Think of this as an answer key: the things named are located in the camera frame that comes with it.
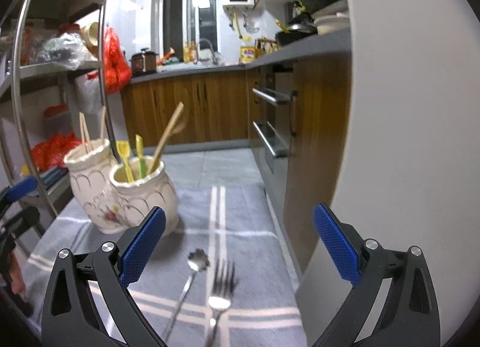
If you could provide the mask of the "person's left hand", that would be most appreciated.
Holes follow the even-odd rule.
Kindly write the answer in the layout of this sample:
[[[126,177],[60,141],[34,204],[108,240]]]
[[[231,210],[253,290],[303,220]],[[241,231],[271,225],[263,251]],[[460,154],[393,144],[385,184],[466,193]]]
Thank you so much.
[[[24,284],[24,279],[21,272],[20,264],[16,258],[14,252],[10,253],[10,267],[9,267],[9,276],[10,276],[10,287],[12,293],[17,295],[23,295],[26,291],[26,286]]]

